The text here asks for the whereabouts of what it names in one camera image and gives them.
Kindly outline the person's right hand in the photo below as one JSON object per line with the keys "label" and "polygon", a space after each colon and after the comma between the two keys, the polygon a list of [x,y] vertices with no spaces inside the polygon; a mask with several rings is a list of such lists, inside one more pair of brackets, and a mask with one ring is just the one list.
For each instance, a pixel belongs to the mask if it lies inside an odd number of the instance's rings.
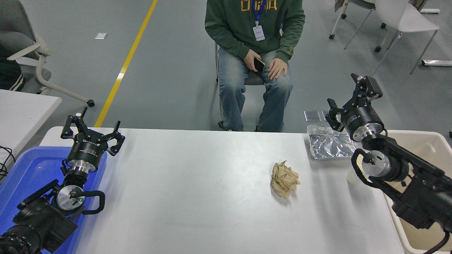
{"label": "person's right hand", "polygon": [[249,70],[257,72],[255,67],[255,58],[261,60],[261,56],[250,49],[243,61]]}

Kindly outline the person's left hand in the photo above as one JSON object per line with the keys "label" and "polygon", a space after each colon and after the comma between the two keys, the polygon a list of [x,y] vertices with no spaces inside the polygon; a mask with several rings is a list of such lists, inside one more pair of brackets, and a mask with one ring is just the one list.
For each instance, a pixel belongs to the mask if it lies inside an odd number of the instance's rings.
{"label": "person's left hand", "polygon": [[282,59],[273,58],[269,66],[269,74],[268,78],[270,80],[279,79],[281,75],[284,77],[288,74],[288,64],[284,62]]}

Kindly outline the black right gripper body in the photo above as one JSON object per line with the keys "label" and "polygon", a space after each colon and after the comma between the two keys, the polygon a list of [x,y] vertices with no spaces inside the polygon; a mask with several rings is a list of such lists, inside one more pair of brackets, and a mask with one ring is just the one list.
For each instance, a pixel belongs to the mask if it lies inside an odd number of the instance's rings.
{"label": "black right gripper body", "polygon": [[349,109],[341,115],[341,122],[348,134],[355,134],[363,126],[376,127],[377,133],[384,129],[384,124],[372,106]]}

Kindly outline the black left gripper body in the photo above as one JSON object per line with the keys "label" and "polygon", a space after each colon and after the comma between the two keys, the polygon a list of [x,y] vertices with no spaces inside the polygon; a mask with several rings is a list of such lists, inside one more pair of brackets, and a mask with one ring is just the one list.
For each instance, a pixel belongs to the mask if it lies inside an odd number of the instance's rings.
{"label": "black left gripper body", "polygon": [[84,134],[77,134],[74,137],[74,144],[66,158],[68,166],[74,166],[76,161],[85,161],[92,166],[99,166],[103,158],[104,151],[108,149],[106,141],[97,142],[88,140]]}

